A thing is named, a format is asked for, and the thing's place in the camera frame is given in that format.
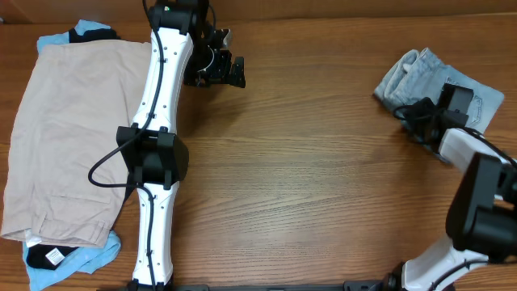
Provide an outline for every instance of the beige fabric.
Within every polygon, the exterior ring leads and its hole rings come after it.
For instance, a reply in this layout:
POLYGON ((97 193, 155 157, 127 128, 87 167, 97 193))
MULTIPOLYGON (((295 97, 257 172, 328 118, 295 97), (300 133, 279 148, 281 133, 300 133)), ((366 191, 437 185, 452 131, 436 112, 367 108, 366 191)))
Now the beige fabric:
MULTIPOLYGON (((23 95, 11 135, 1 236, 44 244, 102 247, 124 199, 87 173, 115 149, 116 130, 137 111, 150 45, 122 40, 48 45, 23 95)), ((120 154, 94 177, 125 183, 120 154)))

